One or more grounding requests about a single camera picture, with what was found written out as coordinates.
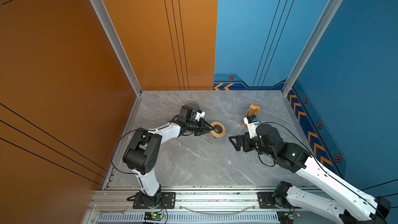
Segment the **metal grate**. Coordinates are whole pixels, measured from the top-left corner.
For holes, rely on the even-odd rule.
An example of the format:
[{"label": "metal grate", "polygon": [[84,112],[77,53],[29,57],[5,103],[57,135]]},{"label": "metal grate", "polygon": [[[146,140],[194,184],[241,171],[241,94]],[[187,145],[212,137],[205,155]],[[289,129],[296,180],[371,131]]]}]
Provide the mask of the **metal grate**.
[{"label": "metal grate", "polygon": [[[143,212],[137,214],[102,214],[98,223],[137,223],[142,222]],[[169,212],[167,224],[183,224],[200,222],[215,223],[280,223],[276,211],[258,211],[241,214],[196,214],[190,212]]]},{"label": "metal grate", "polygon": [[136,220],[142,221],[143,215],[140,212],[139,214],[102,214],[99,216],[98,221],[106,221],[106,220]]}]

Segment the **gray marble surface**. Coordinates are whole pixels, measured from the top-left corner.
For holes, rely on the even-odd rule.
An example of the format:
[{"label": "gray marble surface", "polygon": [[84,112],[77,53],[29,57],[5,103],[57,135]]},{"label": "gray marble surface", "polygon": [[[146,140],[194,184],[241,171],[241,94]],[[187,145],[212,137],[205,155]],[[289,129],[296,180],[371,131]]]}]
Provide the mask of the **gray marble surface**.
[{"label": "gray marble surface", "polygon": [[[132,129],[155,128],[166,124],[186,102],[195,101],[206,112],[204,119],[221,122],[226,135],[214,138],[210,133],[202,136],[180,136],[160,147],[154,167],[162,186],[183,185],[258,185],[276,186],[280,181],[295,186],[312,185],[302,177],[279,166],[266,167],[255,151],[237,152],[229,136],[244,134],[243,117],[251,104],[260,107],[262,122],[277,122],[299,137],[281,91],[144,91]],[[284,128],[278,128],[286,142],[295,142]],[[272,165],[272,159],[261,155],[263,162]],[[118,168],[130,171],[120,160]],[[134,175],[116,172],[108,187],[138,187]]]}]

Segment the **tape roll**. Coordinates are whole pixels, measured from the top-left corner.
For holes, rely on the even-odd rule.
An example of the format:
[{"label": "tape roll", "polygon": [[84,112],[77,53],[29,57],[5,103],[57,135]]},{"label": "tape roll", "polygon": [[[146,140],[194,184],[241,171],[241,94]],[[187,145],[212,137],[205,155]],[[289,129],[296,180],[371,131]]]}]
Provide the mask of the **tape roll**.
[{"label": "tape roll", "polygon": [[213,135],[213,137],[222,138],[225,136],[225,127],[222,123],[215,121],[215,122],[211,123],[211,126],[217,130],[217,132],[214,130],[210,131],[210,133]]}]

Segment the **orange chevron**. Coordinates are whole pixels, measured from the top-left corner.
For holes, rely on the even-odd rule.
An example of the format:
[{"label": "orange chevron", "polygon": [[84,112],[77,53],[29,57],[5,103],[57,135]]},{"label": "orange chevron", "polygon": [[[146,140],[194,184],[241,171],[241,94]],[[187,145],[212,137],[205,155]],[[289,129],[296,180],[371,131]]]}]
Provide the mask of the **orange chevron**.
[{"label": "orange chevron", "polygon": [[218,84],[214,89],[216,89],[216,90],[219,91],[218,87],[221,86],[222,84],[223,84],[223,83]]},{"label": "orange chevron", "polygon": [[316,148],[319,148],[319,149],[325,151],[325,149],[324,149],[322,146],[320,146],[320,145],[317,144],[317,143],[314,143],[314,155],[315,155],[315,156],[316,156]]},{"label": "orange chevron", "polygon": [[297,118],[298,118],[298,121],[299,121],[299,122],[300,122],[300,115],[307,116],[307,115],[305,114],[305,112],[300,112],[300,111],[298,111],[298,116],[297,116]]},{"label": "orange chevron", "polygon": [[327,162],[328,164],[330,164],[330,166],[333,166],[333,164],[331,163],[331,161],[327,160],[326,158],[321,156],[321,164],[323,164],[323,162]]},{"label": "orange chevron", "polygon": [[228,86],[224,87],[224,89],[229,91],[229,87],[232,86],[232,85],[233,85],[233,83],[231,83]]},{"label": "orange chevron", "polygon": [[318,138],[318,136],[313,132],[308,132],[308,143],[311,143],[310,138],[311,136]]},{"label": "orange chevron", "polygon": [[299,103],[294,103],[294,108],[293,108],[293,112],[296,113],[296,107],[301,107],[301,105]]},{"label": "orange chevron", "polygon": [[292,98],[297,98],[297,96],[296,95],[291,95],[290,96],[290,104],[292,104]]}]

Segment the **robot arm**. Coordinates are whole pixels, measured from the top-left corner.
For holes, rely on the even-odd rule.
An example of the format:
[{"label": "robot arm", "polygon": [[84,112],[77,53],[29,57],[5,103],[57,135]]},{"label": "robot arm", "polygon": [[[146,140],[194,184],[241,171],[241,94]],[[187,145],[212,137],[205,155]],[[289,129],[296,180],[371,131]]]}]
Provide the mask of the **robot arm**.
[{"label": "robot arm", "polygon": [[203,117],[205,112],[194,110],[191,106],[182,106],[180,114],[176,115],[166,125],[149,130],[135,131],[123,154],[123,162],[136,174],[141,187],[140,197],[150,206],[156,207],[161,198],[161,185],[156,179],[153,167],[158,158],[160,145],[171,138],[192,132],[200,136],[214,130]]},{"label": "robot arm", "polygon": [[236,151],[255,150],[270,156],[280,167],[290,170],[314,183],[334,200],[303,192],[290,183],[281,182],[274,192],[279,207],[303,207],[340,224],[384,224],[390,202],[360,191],[344,179],[318,163],[312,154],[295,143],[282,140],[278,130],[260,124],[255,115],[244,122],[249,132],[229,137]]}]

